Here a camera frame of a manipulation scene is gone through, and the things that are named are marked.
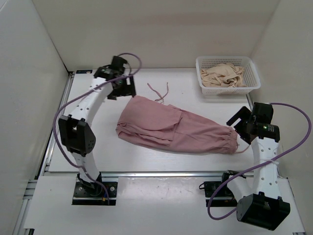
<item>black mounting bracket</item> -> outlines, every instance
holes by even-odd
[[[108,205],[107,200],[103,201],[102,199],[104,195],[103,190],[98,195],[94,195],[90,191],[85,190],[83,184],[78,180],[74,189],[72,205],[115,206],[118,182],[104,181],[102,183],[108,191],[110,205]]]
[[[210,200],[210,197],[214,191],[221,185],[221,181],[205,181],[203,187],[199,189],[204,189],[206,206]],[[237,206],[237,201],[233,193],[226,186],[223,187],[217,195],[214,197],[211,207],[235,207]]]

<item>white wall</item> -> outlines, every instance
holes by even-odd
[[[126,51],[145,68],[194,68],[201,55],[250,56],[279,2],[33,1],[70,71],[96,69]]]
[[[67,72],[31,0],[0,0],[0,234],[12,233]]]
[[[313,1],[282,0],[252,59],[261,78],[254,101],[290,103],[313,119]],[[274,123],[286,150],[303,138],[308,125],[296,111],[274,108]],[[306,231],[313,234],[312,135],[282,159],[280,171],[290,180]]]

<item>drawstring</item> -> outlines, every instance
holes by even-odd
[[[156,102],[160,101],[161,100],[161,104],[164,103],[164,97],[166,97],[166,95],[168,94],[168,82],[166,83],[166,89],[167,89],[167,92],[164,96],[161,96],[161,94],[159,92],[157,92],[156,90],[154,90],[149,83],[147,83],[148,87],[154,91],[160,98],[159,99],[155,99]]]
[[[247,148],[245,148],[243,151],[236,151],[235,153],[237,154],[237,153],[244,153],[244,152],[246,152],[246,150],[248,149],[250,147],[250,145],[248,145],[248,147]]]

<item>white enclosure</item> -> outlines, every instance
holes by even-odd
[[[214,234],[231,231],[234,235],[270,234],[238,224],[232,217],[215,224],[202,210],[202,201],[198,200],[204,198],[200,194],[187,193],[185,196],[191,201],[182,203],[181,207],[178,188],[196,190],[189,183],[199,183],[202,178],[197,177],[191,177],[190,181],[163,178],[162,184],[152,177],[146,181],[120,177],[120,206],[116,211],[110,208],[114,211],[114,219],[100,208],[68,206],[72,191],[67,188],[74,182],[75,169],[53,148],[53,139],[49,142],[51,124],[60,102],[65,102],[68,95],[71,99],[82,93],[92,78],[91,74],[75,74],[68,79],[67,69],[96,69],[108,64],[113,55],[126,51],[137,54],[143,61],[145,69],[138,74],[137,81],[139,94],[153,99],[155,94],[147,89],[146,80],[161,92],[168,81],[170,92],[166,102],[219,124],[225,124],[228,116],[241,106],[249,107],[249,103],[245,96],[204,99],[194,69],[198,56],[250,57],[261,80],[261,88],[250,93],[254,102],[289,103],[313,117],[312,12],[310,0],[0,0],[0,234],[10,235],[13,231],[24,234],[22,227],[15,227],[16,221],[26,228],[36,227],[34,234],[72,234],[75,226],[80,227],[76,234],[90,233],[81,221],[101,224],[100,220],[91,220],[94,215],[103,216],[106,223],[110,222],[112,226],[107,226],[111,234],[116,232],[113,225],[118,226],[118,222],[130,226],[131,230],[119,230],[116,234],[149,234],[149,228],[156,225],[153,227],[155,234],[166,234],[171,219],[172,229],[181,235],[184,232],[209,234],[212,226],[217,226],[211,230]],[[137,65],[133,59],[130,63]],[[117,137],[111,127],[127,99],[120,99],[118,104],[105,103],[100,108],[94,126],[103,146],[116,143]],[[108,108],[112,118],[106,112]],[[273,124],[280,127],[283,150],[298,143],[307,131],[304,118],[287,107],[274,107]],[[107,130],[110,140],[105,139],[107,135],[102,128]],[[45,153],[48,143],[49,151]],[[292,203],[292,214],[275,234],[300,233],[304,227],[307,234],[313,235],[312,143],[310,137],[302,147],[280,161],[279,173],[284,179],[280,179],[279,186]],[[214,154],[157,153],[128,143],[117,151],[110,149],[108,152],[109,156],[101,155],[101,149],[97,149],[95,158],[100,170],[116,175],[130,172],[125,174],[127,177],[137,173],[149,176],[149,172],[157,171],[161,172],[159,176],[164,172],[163,176],[178,176],[176,173],[181,173],[179,176],[195,173],[195,176],[200,171],[221,173],[230,167],[243,170],[254,163],[251,149],[232,159]],[[40,168],[43,159],[46,168]],[[41,173],[33,199],[23,197],[27,182],[35,178],[39,169]],[[137,182],[143,182],[143,185],[152,182],[156,187],[162,185],[158,193],[166,199],[166,204],[149,194],[149,188],[136,186]],[[167,184],[174,190],[169,194]],[[142,194],[132,198],[138,190],[142,190]],[[153,216],[146,217],[144,207],[134,213],[144,220],[146,227],[141,227],[138,221],[128,221],[127,214],[121,215],[123,208],[134,211],[141,205],[141,199],[147,209],[159,206]],[[218,209],[215,213],[226,211],[229,209]],[[168,212],[165,217],[162,216],[164,212]],[[59,225],[57,228],[55,225],[50,227],[54,219]],[[193,219],[199,226],[207,224],[190,231],[187,223]],[[180,229],[177,226],[182,221],[184,225]],[[101,226],[93,227],[93,232],[103,232],[102,229]]]

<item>pink garment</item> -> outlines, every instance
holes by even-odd
[[[231,127],[138,95],[123,110],[116,132],[133,144],[175,152],[233,154],[238,148]]]

